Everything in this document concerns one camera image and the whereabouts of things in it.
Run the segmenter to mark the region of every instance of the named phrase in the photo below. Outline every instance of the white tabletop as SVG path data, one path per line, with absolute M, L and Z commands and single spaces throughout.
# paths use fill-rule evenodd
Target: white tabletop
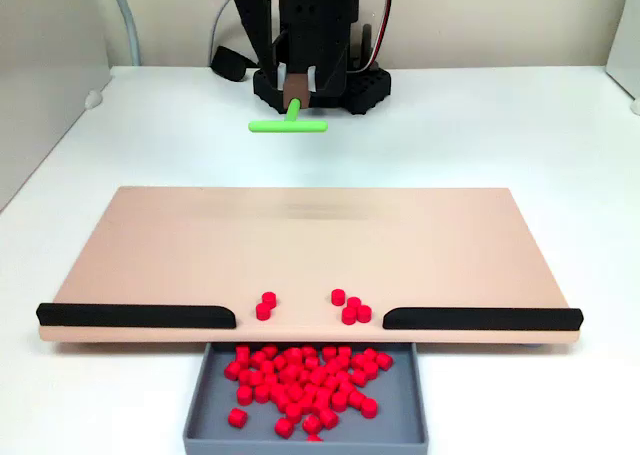
M 630 453 L 640 406 L 640 118 L 601 68 L 393 72 L 324 134 L 197 68 L 117 68 L 0 214 L 0 453 L 182 454 L 204 346 L 41 342 L 53 299 L 120 185 L 509 187 L 581 341 L 421 347 L 431 455 Z

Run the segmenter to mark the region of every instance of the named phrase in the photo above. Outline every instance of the green t-shaped tool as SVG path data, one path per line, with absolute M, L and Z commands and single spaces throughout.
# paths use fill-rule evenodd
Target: green t-shaped tool
M 300 100 L 294 98 L 289 103 L 287 116 L 281 120 L 262 120 L 249 122 L 249 130 L 261 133 L 307 133 L 326 132 L 329 124 L 320 120 L 297 120 L 300 112 Z

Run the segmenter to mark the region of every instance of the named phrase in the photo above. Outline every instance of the light wooden tray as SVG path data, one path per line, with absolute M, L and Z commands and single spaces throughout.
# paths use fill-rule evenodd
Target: light wooden tray
M 334 288 L 372 321 L 344 325 Z M 265 291 L 278 306 L 261 322 Z M 65 321 L 75 304 L 223 306 L 236 327 L 65 326 L 84 324 Z M 431 328 L 383 328 L 398 307 L 428 309 Z M 507 189 L 123 187 L 39 316 L 42 339 L 82 342 L 564 343 L 582 321 Z

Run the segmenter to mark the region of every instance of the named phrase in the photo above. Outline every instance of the small red block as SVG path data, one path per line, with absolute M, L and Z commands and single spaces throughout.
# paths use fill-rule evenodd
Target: small red block
M 357 319 L 356 309 L 353 307 L 345 307 L 342 309 L 342 323 L 345 325 L 353 325 Z
M 307 359 L 309 357 L 317 357 L 318 356 L 318 351 L 313 348 L 310 345 L 305 345 L 304 347 L 301 348 L 302 350 L 302 356 Z
M 262 348 L 262 351 L 267 356 L 267 360 L 273 360 L 273 357 L 275 357 L 278 354 L 278 347 L 276 347 L 273 344 L 265 345 Z
M 287 405 L 285 413 L 291 423 L 295 424 L 302 420 L 302 410 L 300 409 L 300 405 L 297 403 L 290 403 Z
M 224 369 L 224 376 L 232 382 L 235 382 L 236 380 L 238 380 L 238 375 L 240 375 L 241 371 L 242 365 L 234 361 L 227 365 L 227 368 Z
M 360 305 L 362 305 L 362 302 L 358 297 L 349 297 L 347 299 L 347 307 L 358 308 Z
M 344 392 L 336 392 L 331 396 L 331 407 L 336 412 L 344 412 L 347 409 L 348 396 Z
M 329 408 L 325 408 L 324 410 L 322 410 L 318 418 L 322 422 L 324 428 L 326 428 L 327 430 L 331 430 L 336 425 L 338 425 L 338 422 L 340 422 L 340 417 L 338 417 L 338 415 Z
M 276 367 L 276 370 L 281 371 L 287 366 L 287 359 L 284 358 L 284 355 L 278 355 L 273 359 L 273 365 Z
M 391 358 L 386 353 L 378 353 L 378 356 L 376 357 L 376 363 L 381 369 L 387 371 L 393 365 L 393 358 Z
M 298 402 L 304 396 L 304 390 L 300 385 L 294 383 L 287 389 L 287 395 L 292 401 Z
M 293 435 L 293 423 L 291 423 L 286 418 L 281 418 L 276 422 L 276 426 L 274 427 L 275 432 L 280 435 L 282 438 L 289 438 Z
M 251 405 L 253 401 L 253 390 L 251 387 L 247 385 L 243 385 L 238 387 L 236 391 L 236 398 L 238 399 L 238 403 L 242 406 Z
M 279 395 L 278 398 L 276 399 L 276 405 L 280 413 L 285 413 L 290 403 L 291 403 L 291 400 L 289 400 L 289 397 L 287 396 L 286 393 Z
M 357 355 L 354 355 L 353 358 L 351 359 L 351 368 L 355 370 L 358 370 L 358 369 L 362 370 L 366 361 L 367 361 L 367 357 L 365 357 L 361 353 L 358 353 Z
M 378 352 L 376 352 L 373 348 L 367 348 L 363 353 L 364 358 L 367 360 L 374 362 L 376 357 L 378 356 Z
M 360 410 L 360 407 L 362 406 L 362 401 L 367 398 L 365 397 L 361 392 L 357 391 L 357 390 L 353 390 L 350 394 L 349 394 L 349 406 Z
M 378 378 L 378 365 L 375 362 L 366 362 L 362 371 L 367 376 L 367 380 L 375 380 Z
M 276 367 L 271 360 L 265 360 L 260 364 L 260 371 L 265 375 L 276 373 Z
M 378 402 L 373 398 L 365 398 L 360 405 L 360 412 L 364 418 L 375 418 L 378 414 Z
M 245 368 L 244 370 L 240 370 L 238 374 L 238 382 L 240 385 L 249 385 L 249 381 L 251 380 L 251 370 Z
M 285 353 L 287 363 L 289 365 L 301 365 L 302 364 L 302 350 L 297 347 L 290 348 Z
M 322 385 L 322 382 L 324 382 L 324 380 L 327 378 L 327 375 L 329 374 L 327 373 L 326 368 L 318 367 L 311 372 L 309 380 L 311 380 L 311 383 L 314 383 L 316 385 Z
M 260 351 L 256 352 L 251 356 L 250 365 L 252 368 L 260 368 L 263 362 L 267 361 L 267 354 Z
M 242 428 L 247 423 L 249 415 L 244 410 L 232 408 L 229 412 L 229 425 L 236 428 Z
M 259 385 L 256 387 L 255 392 L 256 402 L 267 403 L 269 401 L 269 397 L 271 395 L 269 385 Z
M 304 361 L 307 370 L 315 370 L 320 366 L 320 360 L 317 357 L 309 357 Z
M 276 308 L 276 305 L 278 304 L 276 294 L 273 292 L 264 292 L 262 294 L 262 303 L 265 303 L 270 309 Z
M 338 347 L 338 356 L 339 357 L 349 357 L 351 358 L 351 347 L 347 347 L 347 346 L 343 346 L 343 347 Z
M 351 382 L 342 382 L 340 384 L 340 386 L 338 387 L 338 391 L 339 392 L 344 392 L 347 395 L 349 395 L 351 392 L 353 392 L 356 389 L 356 387 L 353 386 L 353 384 Z
M 331 303 L 333 303 L 336 307 L 341 307 L 342 305 L 344 305 L 345 297 L 346 295 L 344 293 L 344 290 L 342 290 L 341 288 L 336 288 L 331 292 Z
M 324 385 L 323 386 L 328 388 L 329 390 L 331 390 L 331 393 L 333 393 L 338 388 L 338 385 L 340 385 L 340 382 L 338 381 L 338 379 L 336 377 L 334 377 L 333 375 L 329 375 L 326 378 L 326 380 L 324 381 Z
M 351 383 L 359 387 L 364 387 L 367 384 L 367 375 L 362 370 L 354 370 L 351 374 Z
M 252 387 L 257 387 L 258 385 L 262 385 L 264 383 L 264 373 L 260 371 L 251 372 L 249 375 L 249 385 Z
M 278 383 L 278 376 L 275 373 L 267 373 L 264 376 L 265 385 L 274 385 Z
M 302 429 L 310 435 L 315 435 L 322 430 L 322 422 L 315 415 L 309 415 L 302 422 Z
M 271 317 L 271 308 L 266 303 L 256 305 L 256 318 L 262 322 L 269 320 Z
M 338 349 L 336 347 L 323 347 L 322 349 L 322 358 L 324 358 L 325 362 L 328 362 L 332 358 L 336 358 L 338 355 Z
M 360 305 L 356 309 L 356 317 L 360 323 L 369 323 L 371 321 L 371 307 L 369 305 Z
M 304 387 L 307 383 L 309 383 L 309 379 L 311 377 L 311 372 L 309 370 L 302 370 L 300 375 L 298 375 L 298 383 L 301 387 Z

